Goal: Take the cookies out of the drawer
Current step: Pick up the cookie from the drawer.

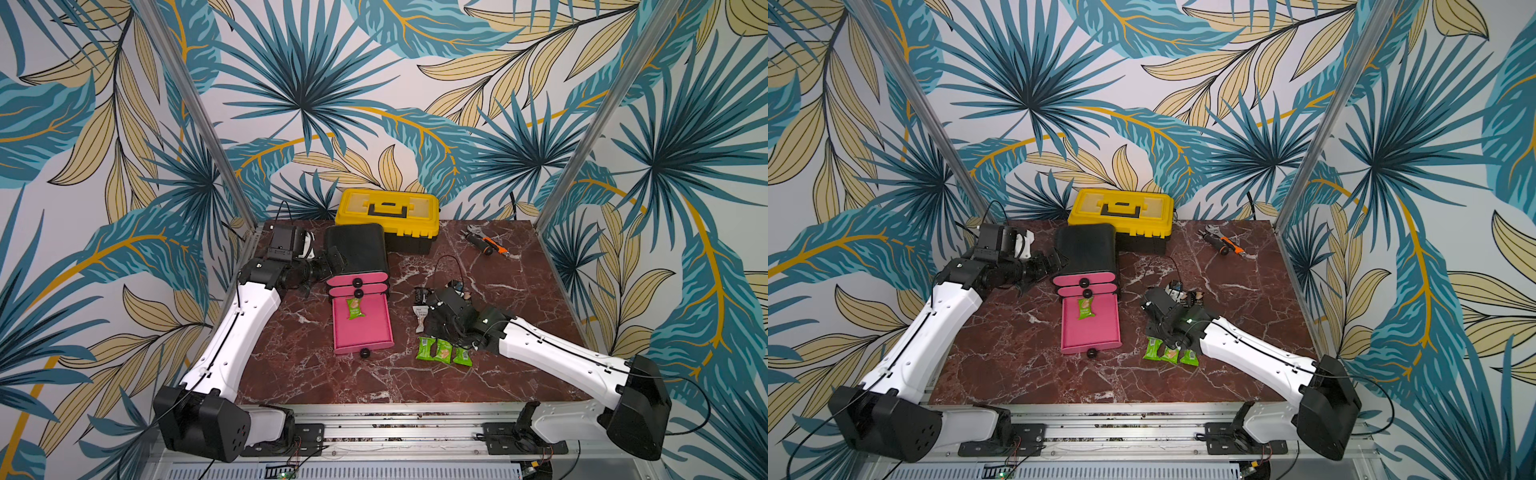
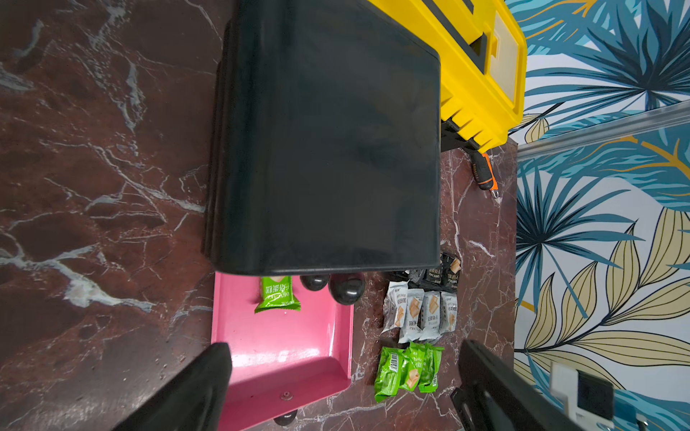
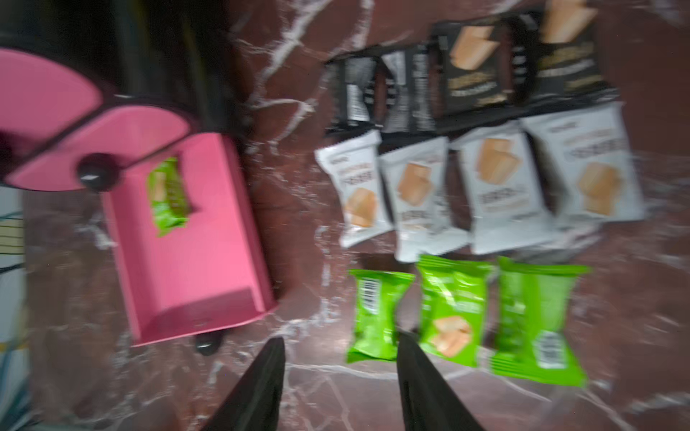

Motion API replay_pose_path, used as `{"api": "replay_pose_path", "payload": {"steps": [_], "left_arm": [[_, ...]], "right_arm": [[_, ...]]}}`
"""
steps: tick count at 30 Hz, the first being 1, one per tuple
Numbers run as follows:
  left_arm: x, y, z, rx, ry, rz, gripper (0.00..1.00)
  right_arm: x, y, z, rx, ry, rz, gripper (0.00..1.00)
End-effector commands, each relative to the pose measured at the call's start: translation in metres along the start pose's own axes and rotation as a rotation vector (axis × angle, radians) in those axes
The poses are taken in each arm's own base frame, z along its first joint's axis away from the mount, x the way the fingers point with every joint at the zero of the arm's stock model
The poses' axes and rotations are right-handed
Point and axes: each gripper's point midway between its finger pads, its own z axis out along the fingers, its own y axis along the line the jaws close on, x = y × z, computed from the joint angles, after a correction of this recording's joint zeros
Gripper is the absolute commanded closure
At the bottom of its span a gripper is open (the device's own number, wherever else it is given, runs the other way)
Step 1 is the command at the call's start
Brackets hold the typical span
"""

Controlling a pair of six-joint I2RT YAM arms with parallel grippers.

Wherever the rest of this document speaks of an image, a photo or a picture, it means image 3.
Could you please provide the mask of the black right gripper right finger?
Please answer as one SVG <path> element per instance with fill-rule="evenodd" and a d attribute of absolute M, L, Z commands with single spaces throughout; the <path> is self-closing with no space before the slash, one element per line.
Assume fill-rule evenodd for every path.
<path fill-rule="evenodd" d="M 407 430 L 481 430 L 414 337 L 398 336 L 396 359 L 402 414 Z"/>

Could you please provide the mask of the black cookie packet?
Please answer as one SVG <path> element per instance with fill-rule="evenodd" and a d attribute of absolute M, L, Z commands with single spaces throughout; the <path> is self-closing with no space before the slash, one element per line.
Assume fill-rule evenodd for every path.
<path fill-rule="evenodd" d="M 514 84 L 529 107 L 605 93 L 599 64 L 598 9 L 591 1 L 546 1 L 506 14 Z"/>
<path fill-rule="evenodd" d="M 334 109 L 326 136 L 381 128 L 375 118 L 378 63 L 376 56 L 361 53 L 326 63 Z"/>
<path fill-rule="evenodd" d="M 435 132 L 429 105 L 428 47 L 415 44 L 388 50 L 379 59 L 388 86 L 382 132 L 387 135 Z"/>
<path fill-rule="evenodd" d="M 441 114 L 503 106 L 510 90 L 505 69 L 508 27 L 494 15 L 432 28 L 440 58 Z"/>

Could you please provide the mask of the pink bottom drawer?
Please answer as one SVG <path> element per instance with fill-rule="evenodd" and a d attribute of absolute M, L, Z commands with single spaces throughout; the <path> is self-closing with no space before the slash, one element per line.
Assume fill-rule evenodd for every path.
<path fill-rule="evenodd" d="M 182 228 L 160 236 L 147 176 L 179 161 L 192 206 Z M 133 343 L 145 346 L 244 326 L 273 312 L 274 297 L 235 142 L 190 136 L 127 170 L 102 194 Z"/>

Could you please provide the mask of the green snack packet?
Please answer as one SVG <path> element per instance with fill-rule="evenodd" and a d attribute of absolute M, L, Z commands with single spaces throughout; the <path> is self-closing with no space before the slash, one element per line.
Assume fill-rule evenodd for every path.
<path fill-rule="evenodd" d="M 357 297 L 348 364 L 375 360 L 395 362 L 398 351 L 396 308 L 415 276 L 406 272 L 351 269 Z"/>
<path fill-rule="evenodd" d="M 582 265 L 534 265 L 498 260 L 499 326 L 494 375 L 540 384 L 582 387 L 587 375 L 568 344 L 564 328 L 571 291 Z"/>
<path fill-rule="evenodd" d="M 147 197 L 158 237 L 187 226 L 190 202 L 177 157 L 165 159 L 147 176 Z"/>
<path fill-rule="evenodd" d="M 462 366 L 478 366 L 488 302 L 489 262 L 424 255 L 419 344 L 422 350 Z"/>

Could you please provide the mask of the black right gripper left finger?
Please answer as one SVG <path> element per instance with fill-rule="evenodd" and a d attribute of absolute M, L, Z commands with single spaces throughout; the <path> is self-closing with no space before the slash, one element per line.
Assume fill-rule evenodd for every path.
<path fill-rule="evenodd" d="M 277 430 L 285 369 L 284 339 L 271 338 L 202 430 Z"/>

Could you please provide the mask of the clear snack bag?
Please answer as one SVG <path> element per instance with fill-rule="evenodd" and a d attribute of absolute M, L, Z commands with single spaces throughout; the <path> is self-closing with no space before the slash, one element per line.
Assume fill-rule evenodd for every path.
<path fill-rule="evenodd" d="M 623 102 L 522 118 L 559 194 L 556 225 L 639 221 L 643 194 L 623 121 Z"/>
<path fill-rule="evenodd" d="M 377 130 L 314 152 L 336 188 L 344 219 L 340 246 L 350 248 L 393 230 L 378 165 Z"/>
<path fill-rule="evenodd" d="M 553 240 L 555 221 L 544 204 L 534 156 L 519 122 L 474 129 L 452 141 L 450 148 L 457 152 L 471 208 L 472 253 Z"/>
<path fill-rule="evenodd" d="M 391 203 L 397 244 L 395 258 L 414 263 L 467 246 L 469 233 L 451 220 L 447 200 L 449 141 L 444 136 L 379 156 Z"/>

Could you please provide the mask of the black drawer cabinet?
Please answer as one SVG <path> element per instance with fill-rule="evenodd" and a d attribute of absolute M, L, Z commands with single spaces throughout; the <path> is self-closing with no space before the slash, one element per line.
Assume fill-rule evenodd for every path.
<path fill-rule="evenodd" d="M 1 174 L 120 106 L 152 106 L 190 123 L 188 135 L 127 168 L 197 134 L 241 138 L 249 123 L 235 93 L 220 1 L 5 1 L 1 50 L 59 63 L 93 82 L 102 105 L 28 156 L 14 160 L 1 146 Z"/>

